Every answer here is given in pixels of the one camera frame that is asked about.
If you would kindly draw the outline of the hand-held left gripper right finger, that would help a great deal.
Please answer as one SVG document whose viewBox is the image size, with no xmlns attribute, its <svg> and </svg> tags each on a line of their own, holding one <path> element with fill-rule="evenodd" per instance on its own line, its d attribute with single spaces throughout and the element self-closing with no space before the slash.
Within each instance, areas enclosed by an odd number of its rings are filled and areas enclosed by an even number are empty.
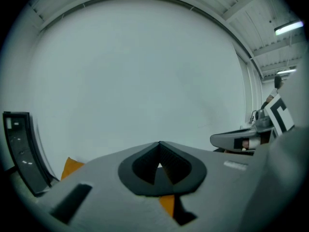
<svg viewBox="0 0 309 232">
<path fill-rule="evenodd" d="M 261 146 L 253 156 L 179 149 L 201 160 L 207 175 L 198 189 L 180 197 L 185 224 L 163 215 L 164 232 L 257 232 L 289 202 L 284 180 L 288 156 L 280 143 Z"/>
</svg>

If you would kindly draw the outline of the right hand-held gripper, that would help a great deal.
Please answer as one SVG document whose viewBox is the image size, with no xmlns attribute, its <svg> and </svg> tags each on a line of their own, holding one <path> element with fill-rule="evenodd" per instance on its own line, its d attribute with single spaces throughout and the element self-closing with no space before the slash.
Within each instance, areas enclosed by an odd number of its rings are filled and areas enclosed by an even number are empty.
<svg viewBox="0 0 309 232">
<path fill-rule="evenodd" d="M 287 105 L 280 94 L 262 109 L 256 112 L 255 129 L 241 129 L 210 137 L 210 143 L 218 148 L 232 152 L 245 152 L 243 141 L 250 138 L 259 138 L 259 144 L 254 147 L 273 142 L 284 133 L 294 129 L 295 124 Z"/>
</svg>

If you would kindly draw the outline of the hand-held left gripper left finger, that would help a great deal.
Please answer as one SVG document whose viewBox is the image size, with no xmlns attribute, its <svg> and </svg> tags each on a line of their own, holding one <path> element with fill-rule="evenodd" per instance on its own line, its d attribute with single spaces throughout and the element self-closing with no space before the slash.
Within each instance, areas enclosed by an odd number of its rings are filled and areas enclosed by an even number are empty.
<svg viewBox="0 0 309 232">
<path fill-rule="evenodd" d="M 135 195 L 119 179 L 120 163 L 148 146 L 139 145 L 96 158 L 57 183 L 39 199 L 40 220 L 53 232 L 178 231 L 179 224 L 158 198 Z M 78 184 L 87 184 L 91 190 L 65 224 L 51 213 Z"/>
</svg>

